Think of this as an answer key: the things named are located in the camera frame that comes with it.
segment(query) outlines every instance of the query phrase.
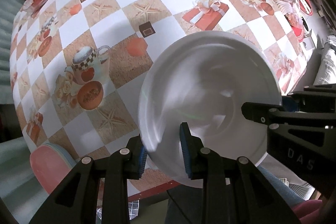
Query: red gift box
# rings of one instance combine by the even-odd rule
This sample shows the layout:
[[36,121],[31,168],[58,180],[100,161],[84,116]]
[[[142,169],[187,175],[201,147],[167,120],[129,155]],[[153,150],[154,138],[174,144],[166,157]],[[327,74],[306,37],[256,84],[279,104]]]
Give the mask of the red gift box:
[[202,14],[202,12],[198,8],[194,8],[187,12],[182,18],[191,24],[194,24],[197,28],[202,31],[210,31],[213,30],[217,23],[221,20],[223,15],[229,10],[229,6],[225,3],[218,1],[218,11],[211,9],[209,12]]
[[28,123],[26,132],[35,144],[36,144],[37,139],[39,137],[40,131],[41,131],[41,129],[36,123],[34,123],[34,122]]

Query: tablecloth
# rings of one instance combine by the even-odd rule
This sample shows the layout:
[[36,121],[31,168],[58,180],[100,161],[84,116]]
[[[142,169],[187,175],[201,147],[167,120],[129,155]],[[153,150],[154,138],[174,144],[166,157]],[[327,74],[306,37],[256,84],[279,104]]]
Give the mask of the tablecloth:
[[[202,30],[249,40],[267,57],[283,94],[306,67],[273,0],[48,0],[31,16],[19,11],[10,73],[29,149],[56,143],[78,160],[124,147],[139,134],[146,72],[169,45]],[[146,167],[141,180],[129,183],[129,195],[172,183]]]

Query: plastic bag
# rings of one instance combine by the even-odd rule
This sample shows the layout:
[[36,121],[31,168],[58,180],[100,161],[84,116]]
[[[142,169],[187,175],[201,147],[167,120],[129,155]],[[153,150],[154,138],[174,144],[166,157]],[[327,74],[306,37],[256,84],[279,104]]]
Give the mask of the plastic bag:
[[274,0],[274,2],[291,26],[303,29],[298,0]]

